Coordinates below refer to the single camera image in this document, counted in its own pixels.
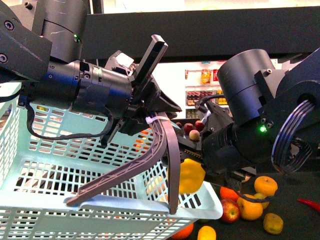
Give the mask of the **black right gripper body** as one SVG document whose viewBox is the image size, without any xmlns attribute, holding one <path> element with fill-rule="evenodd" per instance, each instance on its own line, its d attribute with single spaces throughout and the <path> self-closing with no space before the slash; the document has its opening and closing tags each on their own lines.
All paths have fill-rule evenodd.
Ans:
<svg viewBox="0 0 320 240">
<path fill-rule="evenodd" d="M 198 101 L 196 107 L 201 113 L 207 112 L 209 115 L 198 141 L 191 140 L 183 129 L 177 130 L 180 157 L 200 163 L 206 181 L 240 190 L 245 179 L 240 174 L 245 168 L 254 174 L 254 167 L 258 163 L 258 154 L 249 149 L 258 139 L 257 123 L 238 127 L 225 108 L 211 101 Z"/>
</svg>

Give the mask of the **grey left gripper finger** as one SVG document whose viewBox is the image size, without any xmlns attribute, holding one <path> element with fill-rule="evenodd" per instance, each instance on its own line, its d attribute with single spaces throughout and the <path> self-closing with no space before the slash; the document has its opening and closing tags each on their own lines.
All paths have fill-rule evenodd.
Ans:
<svg viewBox="0 0 320 240">
<path fill-rule="evenodd" d="M 179 184 L 181 172 L 181 159 L 178 139 L 175 130 L 168 117 L 161 120 L 167 140 L 168 154 L 168 204 L 169 212 L 174 215 L 177 212 L 179 200 Z"/>
<path fill-rule="evenodd" d="M 78 189 L 77 195 L 67 199 L 65 204 L 69 207 L 78 205 L 155 165 L 166 151 L 167 139 L 163 126 L 163 122 L 166 120 L 166 116 L 147 117 L 146 121 L 153 132 L 153 142 L 149 149 L 130 162 L 82 185 Z"/>
</svg>

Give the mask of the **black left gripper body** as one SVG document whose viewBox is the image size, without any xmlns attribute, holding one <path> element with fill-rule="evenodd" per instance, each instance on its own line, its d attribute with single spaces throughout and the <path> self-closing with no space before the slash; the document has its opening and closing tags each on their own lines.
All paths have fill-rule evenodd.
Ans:
<svg viewBox="0 0 320 240">
<path fill-rule="evenodd" d="M 151 43 L 139 64 L 135 66 L 129 80 L 132 95 L 125 114 L 115 119 L 110 131 L 100 138 L 106 146 L 117 132 L 133 136 L 149 127 L 145 118 L 153 112 L 165 112 L 176 117 L 182 109 L 163 93 L 152 73 L 168 48 L 160 35 L 153 34 Z"/>
</svg>

